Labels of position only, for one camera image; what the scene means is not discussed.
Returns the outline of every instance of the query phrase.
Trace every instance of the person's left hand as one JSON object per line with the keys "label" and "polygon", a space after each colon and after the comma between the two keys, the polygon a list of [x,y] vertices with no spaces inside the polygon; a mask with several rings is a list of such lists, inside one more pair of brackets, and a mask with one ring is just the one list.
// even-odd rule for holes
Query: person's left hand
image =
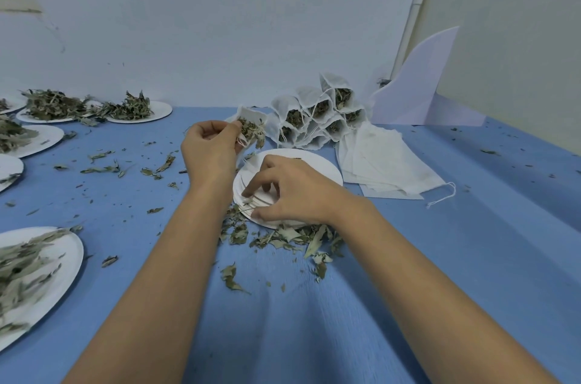
{"label": "person's left hand", "polygon": [[204,121],[190,127],[181,145],[190,187],[209,185],[231,192],[236,155],[242,150],[236,142],[241,128],[239,121]]}

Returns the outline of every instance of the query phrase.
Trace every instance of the forearm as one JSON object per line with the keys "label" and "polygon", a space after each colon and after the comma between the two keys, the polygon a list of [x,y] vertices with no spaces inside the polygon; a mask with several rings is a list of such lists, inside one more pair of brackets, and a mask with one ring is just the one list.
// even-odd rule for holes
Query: forearm
{"label": "forearm", "polygon": [[371,202],[353,199],[335,226],[433,383],[556,383]]}
{"label": "forearm", "polygon": [[191,190],[64,383],[182,379],[228,197]]}

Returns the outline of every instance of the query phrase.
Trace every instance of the blue tablecloth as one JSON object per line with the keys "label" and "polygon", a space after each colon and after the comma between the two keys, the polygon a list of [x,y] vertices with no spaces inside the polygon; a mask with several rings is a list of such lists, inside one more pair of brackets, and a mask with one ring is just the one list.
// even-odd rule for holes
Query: blue tablecloth
{"label": "blue tablecloth", "polygon": [[[92,129],[68,123],[61,127],[77,131],[76,138],[25,158],[25,177],[0,193],[0,232],[82,223],[80,237],[93,257],[59,305],[0,353],[2,382],[63,379],[185,192],[179,153],[160,181],[140,169],[156,168],[178,150],[190,124],[232,113],[178,108],[154,123]],[[426,202],[448,194],[449,186],[427,193],[425,202],[376,199],[375,205],[560,380],[581,382],[581,158],[492,120],[480,128],[397,129],[458,193],[429,210]],[[115,153],[98,165],[117,159],[129,167],[125,177],[79,173],[99,149]],[[330,146],[320,154],[336,162]],[[55,164],[70,169],[57,171]],[[174,181],[179,191],[167,186]],[[360,193],[358,186],[349,189]],[[15,207],[4,206],[11,200]],[[164,209],[146,213],[157,207]],[[101,268],[113,255],[119,261]],[[310,262],[297,256],[294,263],[291,252],[270,246],[258,253],[247,245],[218,249],[184,382],[428,381],[348,250],[329,264],[320,284]],[[230,291],[220,280],[219,271],[233,262],[236,281],[251,295]]]}

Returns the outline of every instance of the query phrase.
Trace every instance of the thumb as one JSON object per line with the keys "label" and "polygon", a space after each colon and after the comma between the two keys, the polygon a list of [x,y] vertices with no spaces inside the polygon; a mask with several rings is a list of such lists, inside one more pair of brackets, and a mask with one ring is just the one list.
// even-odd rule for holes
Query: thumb
{"label": "thumb", "polygon": [[269,207],[258,207],[252,211],[251,217],[253,219],[261,219],[265,222],[272,222],[276,220],[286,219],[282,214],[280,201]]}
{"label": "thumb", "polygon": [[233,123],[229,123],[216,138],[228,144],[235,144],[241,129],[242,124],[240,121],[234,121]]}

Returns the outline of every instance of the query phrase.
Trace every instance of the hand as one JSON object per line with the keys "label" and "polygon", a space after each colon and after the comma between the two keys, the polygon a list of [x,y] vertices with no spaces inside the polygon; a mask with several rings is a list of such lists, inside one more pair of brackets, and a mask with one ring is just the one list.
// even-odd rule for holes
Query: hand
{"label": "hand", "polygon": [[252,217],[264,221],[298,220],[308,224],[335,226],[357,196],[316,171],[301,159],[268,154],[260,171],[242,192],[250,197],[260,186],[269,191],[274,184],[279,200],[272,206],[252,211]]}
{"label": "hand", "polygon": [[242,125],[239,121],[195,123],[181,145],[190,187],[209,184],[232,193],[236,155],[242,146],[236,142]]}

